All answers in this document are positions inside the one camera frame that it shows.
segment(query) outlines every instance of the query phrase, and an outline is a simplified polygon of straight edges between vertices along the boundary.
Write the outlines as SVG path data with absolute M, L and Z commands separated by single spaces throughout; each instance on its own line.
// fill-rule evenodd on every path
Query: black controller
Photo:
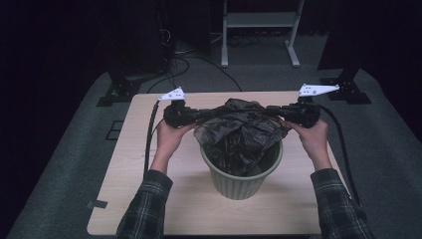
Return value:
M 294 103 L 288 106 L 268 106 L 262 110 L 244 110 L 244 112 L 257 112 L 269 117 L 282 117 L 287 121 L 298 123 L 304 127 L 312 127 L 319 120 L 319 106 L 314 103 Z M 164 120 L 174 126 L 181 127 L 197 121 L 207 121 L 220 115 L 215 110 L 196 110 L 185 106 L 185 101 L 172 101 L 164 109 Z

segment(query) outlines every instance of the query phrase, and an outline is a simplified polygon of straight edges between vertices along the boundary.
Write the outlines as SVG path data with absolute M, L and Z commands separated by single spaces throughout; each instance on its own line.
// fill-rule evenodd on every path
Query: person's right hand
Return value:
M 299 134 L 299 139 L 308 156 L 313 161 L 315 170 L 332 168 L 327 151 L 328 124 L 319 120 L 311 128 L 305 128 L 297 123 L 286 121 L 286 124 Z

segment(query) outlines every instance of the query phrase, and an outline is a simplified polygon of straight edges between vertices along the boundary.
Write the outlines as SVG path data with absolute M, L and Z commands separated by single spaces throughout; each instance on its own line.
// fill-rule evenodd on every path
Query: green bucket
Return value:
M 279 166 L 283 156 L 283 143 L 280 140 L 279 143 L 271 146 L 247 176 L 234 176 L 218 169 L 208 159 L 202 147 L 201 154 L 210 168 L 212 181 L 217 191 L 227 198 L 243 200 L 252 197 L 260 189 L 265 178 Z

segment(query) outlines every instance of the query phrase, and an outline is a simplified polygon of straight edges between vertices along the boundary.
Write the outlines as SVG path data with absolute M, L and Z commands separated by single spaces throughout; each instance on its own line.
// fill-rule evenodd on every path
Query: hand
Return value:
M 151 168 L 167 173 L 167 165 L 173 152 L 179 147 L 183 136 L 195 127 L 195 123 L 175 128 L 168 125 L 165 120 L 157 126 L 157 151 Z
M 328 124 L 319 120 L 311 128 L 302 127 L 296 123 L 286 121 L 286 124 L 299 134 L 299 139 L 308 156 L 313 161 L 315 170 L 332 168 L 327 151 Z

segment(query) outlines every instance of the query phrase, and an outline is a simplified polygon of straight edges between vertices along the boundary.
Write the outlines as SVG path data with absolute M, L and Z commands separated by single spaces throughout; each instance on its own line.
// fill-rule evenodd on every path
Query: wooden table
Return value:
M 95 207 L 88 232 L 112 235 L 142 181 L 146 134 L 152 107 L 161 95 L 133 98 L 98 196 L 106 208 Z M 298 92 L 186 94 L 186 106 L 212 109 L 229 98 L 257 101 L 262 106 L 295 103 Z M 170 102 L 160 102 L 155 124 Z M 319 234 L 317 201 L 310 175 L 314 171 L 298 134 L 291 130 L 283 139 L 279 167 L 251 198 L 231 200 L 214 187 L 199 144 L 190 131 L 173 154 L 168 176 L 173 188 L 166 205 L 165 235 Z M 151 144 L 150 161 L 156 150 Z M 331 149 L 331 163 L 338 170 Z

